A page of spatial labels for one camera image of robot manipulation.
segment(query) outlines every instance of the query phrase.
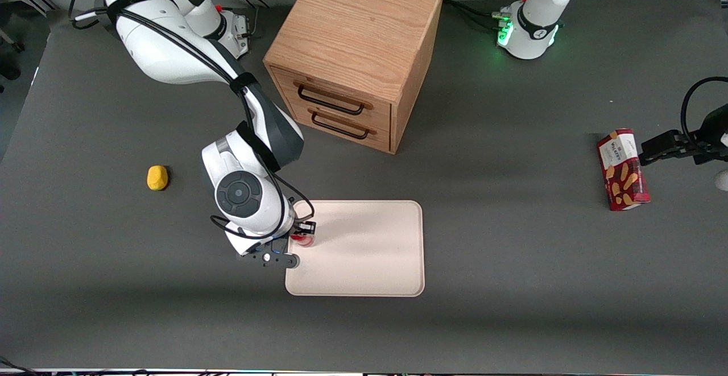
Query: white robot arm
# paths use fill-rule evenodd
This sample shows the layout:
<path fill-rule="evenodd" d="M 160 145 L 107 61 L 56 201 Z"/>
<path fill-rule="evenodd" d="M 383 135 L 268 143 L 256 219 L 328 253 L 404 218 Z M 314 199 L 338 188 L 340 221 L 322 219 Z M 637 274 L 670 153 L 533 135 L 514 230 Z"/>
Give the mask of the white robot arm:
<path fill-rule="evenodd" d="M 211 0 L 172 0 L 196 34 L 222 44 L 234 58 L 247 53 L 247 20 L 231 11 L 218 11 Z"/>
<path fill-rule="evenodd" d="M 535 59 L 553 44 L 557 22 L 570 0 L 517 0 L 501 8 L 498 45 L 519 59 Z"/>
<path fill-rule="evenodd" d="M 224 47 L 192 30 L 175 1 L 105 1 L 120 39 L 148 76 L 171 84 L 220 81 L 243 99 L 246 121 L 202 151 L 225 216 L 217 220 L 224 225 L 216 223 L 238 254 L 288 234 L 296 217 L 273 173 L 301 155 L 296 123 Z"/>

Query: drawer handle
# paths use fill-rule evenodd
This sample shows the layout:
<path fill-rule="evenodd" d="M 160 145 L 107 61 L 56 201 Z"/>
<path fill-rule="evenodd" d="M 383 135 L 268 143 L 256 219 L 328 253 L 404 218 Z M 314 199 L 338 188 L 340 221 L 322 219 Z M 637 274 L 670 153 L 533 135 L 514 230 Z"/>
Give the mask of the drawer handle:
<path fill-rule="evenodd" d="M 302 98 L 305 101 L 311 102 L 313 104 L 318 104 L 319 106 L 324 106 L 324 107 L 328 107 L 328 108 L 336 110 L 336 111 L 340 111 L 341 113 L 351 114 L 351 116 L 358 116 L 359 114 L 362 114 L 362 111 L 364 110 L 364 104 L 359 104 L 359 109 L 351 110 L 351 109 L 346 109 L 344 107 L 336 106 L 336 104 L 331 104 L 331 103 L 325 102 L 323 100 L 319 100 L 317 98 L 305 96 L 303 85 L 299 86 L 299 98 Z"/>
<path fill-rule="evenodd" d="M 340 128 L 333 127 L 332 125 L 327 125 L 326 123 L 319 122 L 316 119 L 317 115 L 318 115 L 318 113 L 316 113 L 316 112 L 311 114 L 311 121 L 317 126 L 328 128 L 328 130 L 335 131 L 335 132 L 341 133 L 343 135 L 348 135 L 348 137 L 356 138 L 356 140 L 364 140 L 367 137 L 367 135 L 369 135 L 369 130 L 364 130 L 364 134 L 359 135 L 359 134 L 354 134 L 354 133 L 348 132 L 346 130 L 341 130 Z"/>

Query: gray table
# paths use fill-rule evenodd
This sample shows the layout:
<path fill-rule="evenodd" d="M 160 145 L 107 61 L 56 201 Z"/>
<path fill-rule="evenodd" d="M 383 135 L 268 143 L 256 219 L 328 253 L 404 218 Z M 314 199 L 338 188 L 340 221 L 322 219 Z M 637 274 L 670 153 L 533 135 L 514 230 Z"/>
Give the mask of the gray table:
<path fill-rule="evenodd" d="M 485 5 L 478 5 L 487 10 Z M 243 64 L 285 9 L 263 11 Z M 396 156 L 304 128 L 281 174 L 313 199 L 413 199 L 413 299 L 295 298 L 219 229 L 200 150 L 242 118 L 226 86 L 146 78 L 60 20 L 0 164 L 0 352 L 36 367 L 431 373 L 728 371 L 724 164 L 645 169 L 653 203 L 611 213 L 595 140 L 677 127 L 725 75 L 718 0 L 574 0 L 543 58 L 494 47 L 449 6 Z M 691 123 L 725 103 L 695 96 Z M 146 169 L 170 164 L 165 192 Z"/>

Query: red snack box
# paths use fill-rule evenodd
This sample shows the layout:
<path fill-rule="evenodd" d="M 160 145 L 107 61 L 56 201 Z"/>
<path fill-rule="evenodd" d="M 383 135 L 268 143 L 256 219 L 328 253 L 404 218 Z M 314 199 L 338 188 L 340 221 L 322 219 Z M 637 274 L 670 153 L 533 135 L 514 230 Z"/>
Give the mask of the red snack box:
<path fill-rule="evenodd" d="M 650 202 L 632 130 L 614 130 L 597 145 L 609 209 L 624 211 Z"/>

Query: yellow object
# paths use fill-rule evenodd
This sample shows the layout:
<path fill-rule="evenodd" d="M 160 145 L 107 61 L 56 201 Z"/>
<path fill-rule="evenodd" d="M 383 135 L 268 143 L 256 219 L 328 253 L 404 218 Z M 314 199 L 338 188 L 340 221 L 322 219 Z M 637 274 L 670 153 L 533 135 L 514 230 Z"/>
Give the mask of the yellow object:
<path fill-rule="evenodd" d="M 169 184 L 169 175 L 164 166 L 151 166 L 146 174 L 146 185 L 154 191 L 161 191 Z"/>

